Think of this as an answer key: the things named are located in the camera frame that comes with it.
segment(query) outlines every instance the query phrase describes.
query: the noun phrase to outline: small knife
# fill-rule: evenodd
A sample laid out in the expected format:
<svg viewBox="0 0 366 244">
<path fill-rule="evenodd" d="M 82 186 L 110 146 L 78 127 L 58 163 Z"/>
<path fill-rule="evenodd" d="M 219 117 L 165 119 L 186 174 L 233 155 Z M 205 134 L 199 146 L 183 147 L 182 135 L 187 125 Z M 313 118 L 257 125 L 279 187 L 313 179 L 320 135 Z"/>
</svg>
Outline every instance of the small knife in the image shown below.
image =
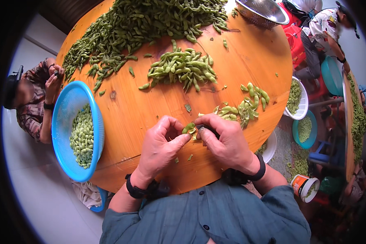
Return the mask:
<svg viewBox="0 0 366 244">
<path fill-rule="evenodd" d="M 208 126 L 207 124 L 199 124 L 199 125 L 195 125 L 195 127 L 199 130 L 202 127 L 205 127 L 206 129 L 210 130 L 211 132 L 213 132 L 213 134 L 215 135 L 215 137 L 217 137 L 217 139 L 220 139 L 220 134 L 218 134 L 214 128 Z"/>
</svg>

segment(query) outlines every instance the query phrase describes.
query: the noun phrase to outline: round table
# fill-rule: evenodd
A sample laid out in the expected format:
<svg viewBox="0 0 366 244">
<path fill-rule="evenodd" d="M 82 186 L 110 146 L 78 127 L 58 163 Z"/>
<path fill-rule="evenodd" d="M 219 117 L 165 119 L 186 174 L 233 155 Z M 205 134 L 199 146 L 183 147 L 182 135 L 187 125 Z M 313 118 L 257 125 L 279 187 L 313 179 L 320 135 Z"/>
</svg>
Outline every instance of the round table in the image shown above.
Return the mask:
<svg viewBox="0 0 366 244">
<path fill-rule="evenodd" d="M 57 64 L 62 64 L 72 44 L 83 36 L 92 22 L 108 11 L 112 3 L 113 0 L 105 0 L 77 22 L 76 28 L 68 34 L 60 49 Z M 157 85 L 146 91 L 138 90 L 138 86 L 147 82 L 150 65 L 158 61 L 161 54 L 172 50 L 169 37 L 157 40 L 157 44 L 150 47 L 144 44 L 134 53 L 138 61 L 128 61 L 117 75 L 111 75 L 103 81 L 99 91 L 106 89 L 106 93 L 103 96 L 95 93 L 94 97 L 103 116 L 105 145 L 90 180 L 92 183 L 117 192 L 125 182 L 125 175 L 137 167 L 146 130 L 154 126 L 161 116 L 170 115 L 182 124 L 188 124 L 198 113 L 211 113 L 222 101 L 237 107 L 244 95 L 247 95 L 240 90 L 240 84 L 247 85 L 248 82 L 267 91 L 270 102 L 265 112 L 260 103 L 259 118 L 249 122 L 244 135 L 252 151 L 256 151 L 265 142 L 280 120 L 287 103 L 292 78 L 292 56 L 281 26 L 268 30 L 253 25 L 241 14 L 233 18 L 230 15 L 233 7 L 234 1 L 229 1 L 225 6 L 230 31 L 223 31 L 219 35 L 212 26 L 207 26 L 201 28 L 204 33 L 197 38 L 213 57 L 218 84 L 208 82 L 200 85 L 200 92 L 192 87 L 186 94 L 180 83 Z M 229 49 L 224 48 L 223 39 L 227 40 Z M 182 49 L 190 47 L 204 53 L 198 44 L 186 39 L 176 41 Z M 143 58 L 146 53 L 151 53 L 153 57 Z M 135 78 L 128 71 L 130 66 Z M 95 80 L 85 75 L 88 69 L 89 65 L 86 64 L 81 74 L 76 70 L 72 77 L 93 89 Z M 191 105 L 191 112 L 185 109 L 187 103 Z M 222 171 L 227 168 L 217 162 L 210 151 L 202 146 L 202 141 L 198 140 L 187 143 L 177 157 L 179 163 L 171 163 L 158 176 L 158 179 L 167 181 L 171 194 L 207 185 L 219 179 Z"/>
</svg>

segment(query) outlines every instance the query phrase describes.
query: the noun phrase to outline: gray pants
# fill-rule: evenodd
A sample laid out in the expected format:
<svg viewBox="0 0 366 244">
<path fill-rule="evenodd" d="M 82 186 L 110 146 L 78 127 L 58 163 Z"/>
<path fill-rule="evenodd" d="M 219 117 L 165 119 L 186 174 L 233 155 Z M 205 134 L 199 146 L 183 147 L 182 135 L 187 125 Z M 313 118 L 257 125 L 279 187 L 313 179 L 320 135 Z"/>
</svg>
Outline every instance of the gray pants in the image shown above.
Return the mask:
<svg viewBox="0 0 366 244">
<path fill-rule="evenodd" d="M 315 46 L 316 40 L 310 42 L 309 37 L 305 34 L 305 32 L 301 31 L 301 41 L 303 42 L 307 67 L 302 70 L 298 70 L 294 72 L 294 76 L 299 80 L 314 80 L 320 77 L 320 60 L 319 60 L 319 52 Z"/>
</svg>

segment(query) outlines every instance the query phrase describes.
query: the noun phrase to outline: orange label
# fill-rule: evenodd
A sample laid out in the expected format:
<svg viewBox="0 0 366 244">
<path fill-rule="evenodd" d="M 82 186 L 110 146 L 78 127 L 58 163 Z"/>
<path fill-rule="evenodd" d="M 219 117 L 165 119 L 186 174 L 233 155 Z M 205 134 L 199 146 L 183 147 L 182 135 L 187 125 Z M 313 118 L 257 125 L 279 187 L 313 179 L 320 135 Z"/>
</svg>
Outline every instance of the orange label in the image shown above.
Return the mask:
<svg viewBox="0 0 366 244">
<path fill-rule="evenodd" d="M 304 185 L 304 182 L 309 179 L 309 177 L 304 175 L 297 175 L 297 177 L 293 180 L 292 186 L 294 189 L 294 194 L 297 196 L 301 196 L 302 186 Z"/>
</svg>

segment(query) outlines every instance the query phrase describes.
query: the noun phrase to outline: person's hand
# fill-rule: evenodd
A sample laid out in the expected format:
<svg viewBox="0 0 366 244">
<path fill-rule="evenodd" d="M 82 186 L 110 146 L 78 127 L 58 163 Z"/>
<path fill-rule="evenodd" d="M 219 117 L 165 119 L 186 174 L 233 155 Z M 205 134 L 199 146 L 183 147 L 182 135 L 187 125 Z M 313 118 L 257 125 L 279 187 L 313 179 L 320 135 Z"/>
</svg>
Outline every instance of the person's hand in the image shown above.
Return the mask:
<svg viewBox="0 0 366 244">
<path fill-rule="evenodd" d="M 259 171 L 259 160 L 249 150 L 237 121 L 224 120 L 211 113 L 198 117 L 194 123 L 207 124 L 220 134 L 220 140 L 217 140 L 214 133 L 204 127 L 197 134 L 197 139 L 202 139 L 203 145 L 207 146 L 218 161 L 248 175 L 255 175 Z"/>
<path fill-rule="evenodd" d="M 359 173 L 359 171 L 361 170 L 362 164 L 363 164 L 363 161 L 361 161 L 361 162 L 359 162 L 359 163 L 357 163 L 357 164 L 355 165 L 354 173 L 356 173 L 356 174 L 358 174 L 358 173 Z"/>
<path fill-rule="evenodd" d="M 350 73 L 350 65 L 349 65 L 349 62 L 346 61 L 344 64 L 343 64 L 343 67 L 344 67 L 344 71 L 346 71 L 346 73 Z"/>
<path fill-rule="evenodd" d="M 49 80 L 45 83 L 46 96 L 45 103 L 52 104 L 54 95 L 57 93 L 57 89 L 61 86 L 61 82 L 59 82 L 58 77 L 52 74 Z"/>
<path fill-rule="evenodd" d="M 151 181 L 168 164 L 175 163 L 176 154 L 191 139 L 190 134 L 181 134 L 183 128 L 180 121 L 165 115 L 146 132 L 136 169 L 138 177 Z"/>
<path fill-rule="evenodd" d="M 56 65 L 52 65 L 52 66 L 50 66 L 50 68 L 49 68 L 49 75 L 51 76 L 51 75 L 53 75 L 54 74 L 54 71 L 58 71 L 59 72 L 59 74 L 60 75 L 62 75 L 63 74 L 63 68 L 61 68 L 61 66 L 59 66 L 58 64 L 56 64 Z"/>
</svg>

